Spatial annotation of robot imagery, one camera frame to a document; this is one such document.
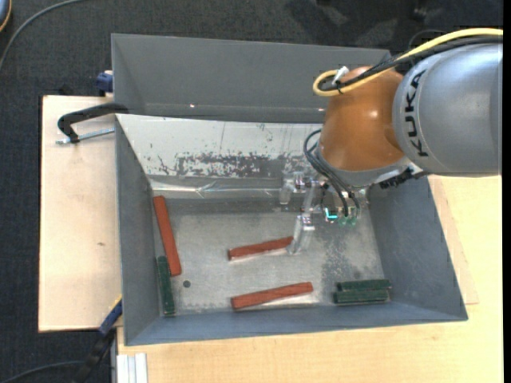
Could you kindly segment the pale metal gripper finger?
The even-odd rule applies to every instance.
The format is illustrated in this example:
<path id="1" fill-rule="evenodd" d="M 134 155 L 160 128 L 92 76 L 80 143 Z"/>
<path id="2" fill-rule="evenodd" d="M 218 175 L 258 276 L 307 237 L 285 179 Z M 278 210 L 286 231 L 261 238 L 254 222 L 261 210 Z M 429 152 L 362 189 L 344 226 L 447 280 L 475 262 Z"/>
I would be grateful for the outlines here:
<path id="1" fill-rule="evenodd" d="M 298 171 L 286 174 L 279 190 L 279 203 L 288 205 L 293 195 L 304 195 L 310 187 L 311 178 L 304 172 Z"/>
<path id="2" fill-rule="evenodd" d="M 287 253 L 297 255 L 305 251 L 310 245 L 315 234 L 315 225 L 309 213 L 298 215 L 295 220 L 293 240 L 287 247 Z"/>

